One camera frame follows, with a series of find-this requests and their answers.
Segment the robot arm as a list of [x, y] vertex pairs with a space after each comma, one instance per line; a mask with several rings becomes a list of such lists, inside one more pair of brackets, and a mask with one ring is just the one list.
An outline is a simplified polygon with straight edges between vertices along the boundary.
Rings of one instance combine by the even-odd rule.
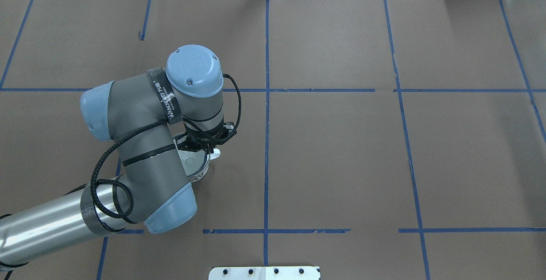
[[224, 121], [220, 59], [184, 45], [165, 68], [83, 93], [90, 132], [113, 146], [90, 182], [76, 191], [1, 219], [1, 271], [143, 222], [163, 233], [191, 219], [197, 204], [179, 149], [210, 150], [234, 134]]

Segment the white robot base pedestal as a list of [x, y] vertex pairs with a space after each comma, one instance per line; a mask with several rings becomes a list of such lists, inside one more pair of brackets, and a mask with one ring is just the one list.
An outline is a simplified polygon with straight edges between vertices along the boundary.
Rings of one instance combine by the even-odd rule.
[[320, 280], [315, 266], [244, 266], [211, 269], [209, 280]]

